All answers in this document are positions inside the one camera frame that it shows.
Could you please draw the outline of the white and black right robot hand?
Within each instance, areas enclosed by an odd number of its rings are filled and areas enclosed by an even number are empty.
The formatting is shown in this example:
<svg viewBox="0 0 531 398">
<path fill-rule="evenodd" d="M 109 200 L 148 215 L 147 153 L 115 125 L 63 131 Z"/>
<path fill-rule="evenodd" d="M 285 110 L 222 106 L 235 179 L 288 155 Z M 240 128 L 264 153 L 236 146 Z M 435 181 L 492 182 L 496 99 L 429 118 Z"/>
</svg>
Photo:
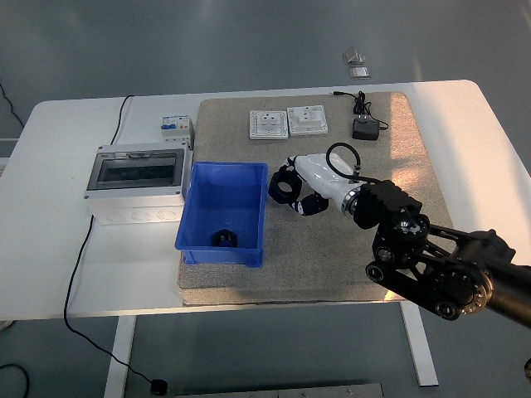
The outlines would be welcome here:
<svg viewBox="0 0 531 398">
<path fill-rule="evenodd" d="M 270 180 L 268 193 L 302 216 L 327 210 L 333 202 L 344 214 L 355 212 L 362 183 L 347 178 L 353 169 L 338 155 L 288 157 Z"/>
</svg>

